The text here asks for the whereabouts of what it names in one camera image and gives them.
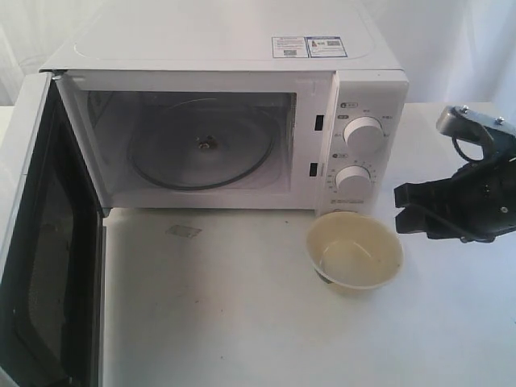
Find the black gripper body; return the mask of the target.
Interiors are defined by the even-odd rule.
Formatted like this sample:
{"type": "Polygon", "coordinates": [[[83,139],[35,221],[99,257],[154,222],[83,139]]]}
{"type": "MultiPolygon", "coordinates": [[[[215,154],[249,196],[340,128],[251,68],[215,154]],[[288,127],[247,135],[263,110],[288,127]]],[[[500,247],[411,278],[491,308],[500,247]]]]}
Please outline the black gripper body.
{"type": "Polygon", "coordinates": [[[456,139],[452,143],[468,163],[451,179],[448,197],[455,228],[444,238],[492,243],[515,230],[515,138],[495,139],[496,152],[476,162],[456,139]]]}

